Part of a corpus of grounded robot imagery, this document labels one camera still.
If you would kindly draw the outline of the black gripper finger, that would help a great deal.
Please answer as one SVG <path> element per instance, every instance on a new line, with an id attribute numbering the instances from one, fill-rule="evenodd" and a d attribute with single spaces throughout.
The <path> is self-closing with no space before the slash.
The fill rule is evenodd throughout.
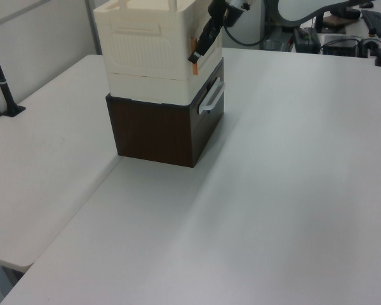
<path id="1" fill-rule="evenodd" d="M 203 29 L 199 40 L 196 43 L 196 47 L 194 51 L 191 53 L 191 55 L 188 58 L 188 61 L 191 63 L 197 63 L 200 57 L 204 56 L 206 52 L 209 50 L 209 48 L 214 43 L 215 38 L 211 34 L 210 28 Z"/>
<path id="2" fill-rule="evenodd" d="M 220 34 L 222 26 L 217 24 L 212 24 L 209 31 L 209 43 L 210 47 L 213 45 L 213 43 L 216 41 L 217 37 Z"/>

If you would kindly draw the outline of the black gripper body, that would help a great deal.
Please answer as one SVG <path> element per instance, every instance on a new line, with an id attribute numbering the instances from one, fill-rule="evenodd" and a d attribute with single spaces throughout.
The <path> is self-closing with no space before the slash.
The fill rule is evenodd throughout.
<path id="1" fill-rule="evenodd" d="M 208 22 L 210 29 L 218 29 L 219 27 L 229 25 L 227 24 L 227 11 L 229 10 L 229 4 L 225 0 L 212 0 L 208 7 L 208 13 L 210 15 L 210 21 Z"/>

